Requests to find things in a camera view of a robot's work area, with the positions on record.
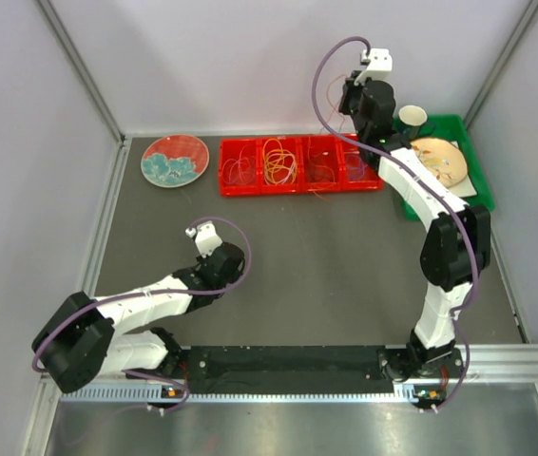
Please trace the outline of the red four-compartment bin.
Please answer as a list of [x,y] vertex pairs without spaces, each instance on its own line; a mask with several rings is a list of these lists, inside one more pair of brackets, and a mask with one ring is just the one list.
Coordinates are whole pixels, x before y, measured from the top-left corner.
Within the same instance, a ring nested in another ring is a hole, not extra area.
[[220,144],[224,197],[376,191],[383,181],[356,147],[334,135],[227,139]]

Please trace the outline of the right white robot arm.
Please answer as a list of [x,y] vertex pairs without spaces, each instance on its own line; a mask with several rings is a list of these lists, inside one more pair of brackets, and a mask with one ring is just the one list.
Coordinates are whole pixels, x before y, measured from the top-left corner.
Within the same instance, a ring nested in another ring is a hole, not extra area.
[[406,136],[394,129],[394,90],[355,70],[345,80],[338,110],[351,118],[361,160],[417,214],[426,231],[420,266],[428,281],[421,316],[406,350],[387,355],[393,380],[428,376],[452,354],[459,314],[490,263],[490,212],[455,196],[423,165]]

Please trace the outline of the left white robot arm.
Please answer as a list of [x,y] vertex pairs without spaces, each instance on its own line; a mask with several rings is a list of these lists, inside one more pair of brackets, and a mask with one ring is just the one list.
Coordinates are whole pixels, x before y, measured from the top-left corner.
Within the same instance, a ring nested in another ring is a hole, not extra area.
[[161,328],[132,331],[213,304],[237,283],[245,267],[243,250],[230,242],[197,261],[127,294],[71,294],[33,339],[33,366],[42,365],[63,393],[120,371],[174,374],[182,349],[173,335]]

